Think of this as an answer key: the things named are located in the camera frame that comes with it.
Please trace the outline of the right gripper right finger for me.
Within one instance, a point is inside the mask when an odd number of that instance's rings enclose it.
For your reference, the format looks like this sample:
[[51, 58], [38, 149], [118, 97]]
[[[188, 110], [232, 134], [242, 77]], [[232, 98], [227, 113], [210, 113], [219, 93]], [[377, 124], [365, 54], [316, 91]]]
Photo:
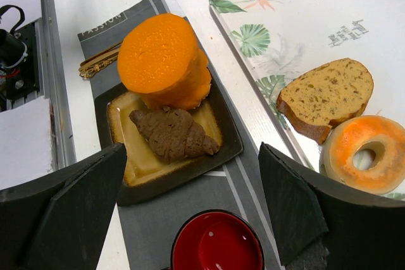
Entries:
[[286, 269], [403, 269], [404, 202], [362, 192], [262, 144], [259, 168]]

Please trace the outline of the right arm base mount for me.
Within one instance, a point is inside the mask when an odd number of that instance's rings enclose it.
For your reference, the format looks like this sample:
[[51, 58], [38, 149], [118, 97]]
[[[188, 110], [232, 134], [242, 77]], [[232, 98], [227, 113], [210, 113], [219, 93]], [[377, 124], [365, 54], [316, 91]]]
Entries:
[[12, 4], [2, 6], [1, 15], [12, 8], [20, 17], [10, 30], [1, 30], [1, 111], [40, 91], [35, 24], [23, 25], [24, 11]]

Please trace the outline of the round orange cake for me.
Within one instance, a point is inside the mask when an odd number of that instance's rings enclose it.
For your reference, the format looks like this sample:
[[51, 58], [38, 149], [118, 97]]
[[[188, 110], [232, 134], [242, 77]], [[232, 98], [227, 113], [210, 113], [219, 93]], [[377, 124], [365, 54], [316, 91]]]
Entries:
[[136, 26], [121, 44], [117, 67], [122, 84], [149, 109], [194, 109], [211, 89], [208, 58], [191, 25], [171, 13]]

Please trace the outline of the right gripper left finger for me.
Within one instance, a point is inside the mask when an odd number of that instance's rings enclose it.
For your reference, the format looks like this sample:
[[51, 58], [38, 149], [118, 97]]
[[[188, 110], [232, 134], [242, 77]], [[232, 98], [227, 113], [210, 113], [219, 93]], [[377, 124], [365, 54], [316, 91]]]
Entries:
[[1, 269], [95, 269], [123, 180], [117, 143], [1, 191]]

